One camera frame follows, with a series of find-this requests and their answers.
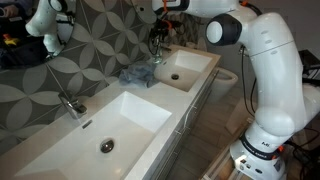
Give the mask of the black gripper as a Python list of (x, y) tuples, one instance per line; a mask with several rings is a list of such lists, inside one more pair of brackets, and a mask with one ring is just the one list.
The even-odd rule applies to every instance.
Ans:
[(152, 43), (155, 43), (156, 39), (159, 39), (160, 42), (163, 42), (170, 30), (177, 30), (181, 26), (182, 23), (179, 21), (157, 20), (154, 27), (150, 31), (149, 40)]

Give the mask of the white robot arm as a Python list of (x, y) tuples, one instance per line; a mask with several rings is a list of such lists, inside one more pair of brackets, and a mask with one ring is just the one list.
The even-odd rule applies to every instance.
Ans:
[(280, 180), (285, 173), (281, 145), (320, 111), (319, 89), (303, 82), (303, 65), (282, 16), (260, 14), (241, 0), (152, 0), (152, 9), (207, 18), (210, 43), (245, 46), (258, 104), (254, 122), (232, 143), (230, 154), (236, 169), (253, 180)]

